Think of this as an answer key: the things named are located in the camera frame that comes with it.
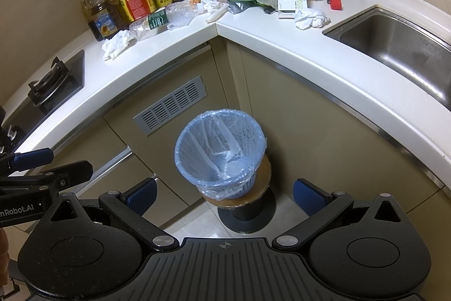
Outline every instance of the stainless steel sink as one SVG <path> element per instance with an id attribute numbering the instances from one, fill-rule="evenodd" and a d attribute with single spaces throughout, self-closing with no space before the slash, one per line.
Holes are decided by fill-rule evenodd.
<path id="1" fill-rule="evenodd" d="M 451 46 L 430 32 L 373 8 L 325 35 L 395 70 L 451 111 Z"/>

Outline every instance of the gas stove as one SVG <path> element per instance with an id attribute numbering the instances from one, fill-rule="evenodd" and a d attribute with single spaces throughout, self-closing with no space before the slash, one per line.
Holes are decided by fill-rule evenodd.
<path id="1" fill-rule="evenodd" d="M 28 84 L 30 92 L 0 129 L 0 154 L 12 153 L 56 109 L 84 86 L 84 50 L 64 63 L 55 58 L 40 81 Z M 0 123 L 5 115 L 0 111 Z"/>

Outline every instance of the wall vent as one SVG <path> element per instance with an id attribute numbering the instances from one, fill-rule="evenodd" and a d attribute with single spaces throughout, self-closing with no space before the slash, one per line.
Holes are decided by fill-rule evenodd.
<path id="1" fill-rule="evenodd" d="M 133 121 L 149 135 L 205 96 L 205 86 L 197 76 L 140 112 Z"/>

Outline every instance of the white countertop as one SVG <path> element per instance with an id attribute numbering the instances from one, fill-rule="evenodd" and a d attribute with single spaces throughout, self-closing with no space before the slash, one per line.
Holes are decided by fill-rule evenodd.
<path id="1" fill-rule="evenodd" d="M 332 11 L 325 0 L 309 2 L 331 23 L 323 29 L 296 29 L 293 20 L 279 20 L 260 7 L 207 24 L 207 15 L 189 26 L 165 31 L 136 43 L 116 60 L 104 62 L 101 43 L 87 31 L 56 56 L 67 60 L 85 50 L 85 86 L 48 117 L 18 148 L 27 152 L 54 148 L 118 94 L 166 63 L 220 35 L 275 61 L 310 80 L 357 110 L 399 141 L 451 188 L 451 112 L 420 87 L 373 58 L 323 35 L 374 6 L 381 6 L 451 43 L 451 16 L 422 0 L 342 0 Z M 41 79 L 50 62 L 30 79 Z M 13 112 L 28 93 L 27 81 L 4 106 Z"/>

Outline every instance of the black glass cooktop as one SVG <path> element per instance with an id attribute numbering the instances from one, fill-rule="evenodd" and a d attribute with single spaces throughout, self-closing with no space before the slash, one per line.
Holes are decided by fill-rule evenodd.
<path id="1" fill-rule="evenodd" d="M 17 131 L 10 152 L 14 152 L 45 119 L 84 87 L 84 50 L 66 63 L 55 58 L 52 70 L 29 86 L 26 102 L 3 124 L 6 131 L 9 126 Z"/>

